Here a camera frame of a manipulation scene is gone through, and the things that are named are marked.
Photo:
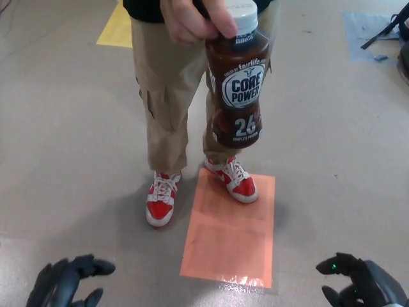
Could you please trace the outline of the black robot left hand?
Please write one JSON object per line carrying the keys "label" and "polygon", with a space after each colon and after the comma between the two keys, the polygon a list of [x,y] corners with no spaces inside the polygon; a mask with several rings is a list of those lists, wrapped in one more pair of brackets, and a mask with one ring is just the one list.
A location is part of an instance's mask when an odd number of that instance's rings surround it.
{"label": "black robot left hand", "polygon": [[74,301],[81,280],[95,276],[109,276],[116,266],[92,254],[81,255],[73,260],[67,258],[48,263],[37,275],[29,294],[28,307],[96,307],[104,293],[102,288],[92,291],[86,298]]}

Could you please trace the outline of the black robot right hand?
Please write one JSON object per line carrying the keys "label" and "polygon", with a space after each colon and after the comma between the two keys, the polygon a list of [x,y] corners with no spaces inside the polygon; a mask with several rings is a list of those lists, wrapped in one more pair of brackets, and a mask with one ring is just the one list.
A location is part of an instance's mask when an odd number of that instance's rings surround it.
{"label": "black robot right hand", "polygon": [[341,274],[351,284],[340,292],[323,286],[322,292],[331,306],[408,306],[408,295],[401,284],[372,260],[337,252],[320,262],[316,270],[323,275]]}

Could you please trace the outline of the person's bare hand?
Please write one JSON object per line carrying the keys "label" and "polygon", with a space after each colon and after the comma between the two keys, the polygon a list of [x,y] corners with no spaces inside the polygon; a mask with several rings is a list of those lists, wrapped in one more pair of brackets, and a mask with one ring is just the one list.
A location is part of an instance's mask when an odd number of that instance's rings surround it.
{"label": "person's bare hand", "polygon": [[192,1],[161,1],[160,10],[169,36],[174,43],[190,47],[222,34],[232,38],[237,34],[234,18],[224,1],[203,1],[210,18],[205,19]]}

